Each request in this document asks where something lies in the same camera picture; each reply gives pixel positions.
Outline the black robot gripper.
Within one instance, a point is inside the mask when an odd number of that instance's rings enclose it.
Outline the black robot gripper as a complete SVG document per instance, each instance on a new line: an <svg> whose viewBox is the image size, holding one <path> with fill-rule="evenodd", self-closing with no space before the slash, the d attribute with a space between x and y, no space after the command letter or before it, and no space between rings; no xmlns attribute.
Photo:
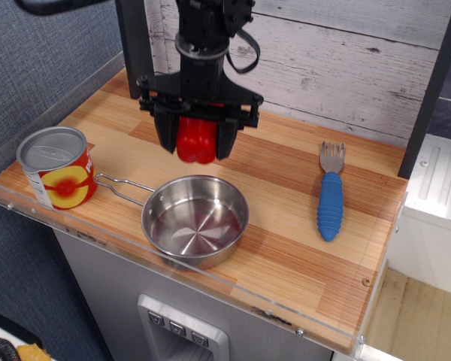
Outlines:
<svg viewBox="0 0 451 361"><path fill-rule="evenodd" d="M257 127L263 97L232 82L223 60L198 61L183 57L173 74L142 76L141 109L154 117L159 143L169 153L176 149L180 117L217 123L216 158L230 156L239 129Z"/></svg>

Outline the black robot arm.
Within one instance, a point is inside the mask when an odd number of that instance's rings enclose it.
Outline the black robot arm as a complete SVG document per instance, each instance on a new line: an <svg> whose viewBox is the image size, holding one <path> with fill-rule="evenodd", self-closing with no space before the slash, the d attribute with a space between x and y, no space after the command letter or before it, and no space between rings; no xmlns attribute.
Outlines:
<svg viewBox="0 0 451 361"><path fill-rule="evenodd" d="M229 157L238 131L257 127L258 93L232 82L223 66L231 62L230 40L239 36L260 47L243 30L252 21L253 1L179 1L175 47L180 70L143 76L141 109L154 119L159 143L184 162L207 164Z"/></svg>

